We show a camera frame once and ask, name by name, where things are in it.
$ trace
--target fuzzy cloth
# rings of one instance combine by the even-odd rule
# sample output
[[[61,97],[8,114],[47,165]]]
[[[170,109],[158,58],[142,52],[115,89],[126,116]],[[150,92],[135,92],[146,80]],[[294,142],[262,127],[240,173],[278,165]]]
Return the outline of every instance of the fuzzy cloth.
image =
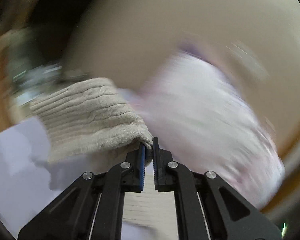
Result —
[[[151,149],[152,135],[144,121],[106,78],[73,84],[37,99],[30,109],[47,129],[50,163],[80,154],[108,155],[110,168],[139,142]],[[149,163],[152,156],[146,158]]]

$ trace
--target light lavender fabric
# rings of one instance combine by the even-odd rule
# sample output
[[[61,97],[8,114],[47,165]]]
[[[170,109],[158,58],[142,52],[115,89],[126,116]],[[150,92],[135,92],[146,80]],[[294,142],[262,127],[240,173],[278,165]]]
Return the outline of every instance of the light lavender fabric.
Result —
[[[176,161],[217,172],[257,208],[277,192],[284,166],[275,144],[218,68],[181,52],[140,96],[133,107]]]

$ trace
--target bolt head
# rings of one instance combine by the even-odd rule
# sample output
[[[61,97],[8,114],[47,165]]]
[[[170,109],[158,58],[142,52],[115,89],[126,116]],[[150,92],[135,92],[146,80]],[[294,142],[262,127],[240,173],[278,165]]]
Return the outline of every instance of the bolt head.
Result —
[[[217,177],[217,174],[214,171],[207,171],[206,176],[209,179],[215,179]]]
[[[123,169],[127,169],[127,168],[130,167],[130,163],[128,163],[128,162],[123,162],[123,163],[120,164],[120,167],[123,168]]]
[[[84,174],[82,174],[82,177],[84,179],[91,179],[93,177],[93,174],[91,172],[85,172]]]
[[[168,162],[168,166],[172,169],[175,169],[176,167],[178,167],[178,163],[177,162]]]

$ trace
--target pink cloth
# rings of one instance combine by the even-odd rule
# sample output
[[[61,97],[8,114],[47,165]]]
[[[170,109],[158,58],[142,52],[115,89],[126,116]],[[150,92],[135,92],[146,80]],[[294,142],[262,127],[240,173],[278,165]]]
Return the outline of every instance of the pink cloth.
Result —
[[[218,68],[182,52],[140,96],[134,107],[176,161],[215,171],[260,209],[277,192],[284,166],[275,144]]]

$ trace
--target ribbed fabric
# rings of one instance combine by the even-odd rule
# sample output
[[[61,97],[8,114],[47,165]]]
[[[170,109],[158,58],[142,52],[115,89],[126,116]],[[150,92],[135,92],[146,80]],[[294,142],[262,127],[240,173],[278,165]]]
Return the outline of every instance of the ribbed fabric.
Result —
[[[30,109],[47,129],[49,162],[79,154],[109,154],[114,160],[138,148],[139,142],[152,145],[142,118],[106,78],[75,83],[37,99]]]
[[[145,175],[144,190],[141,193],[125,193],[122,221],[151,228],[155,232],[153,239],[178,239],[174,194],[157,192],[154,189],[153,173]]]

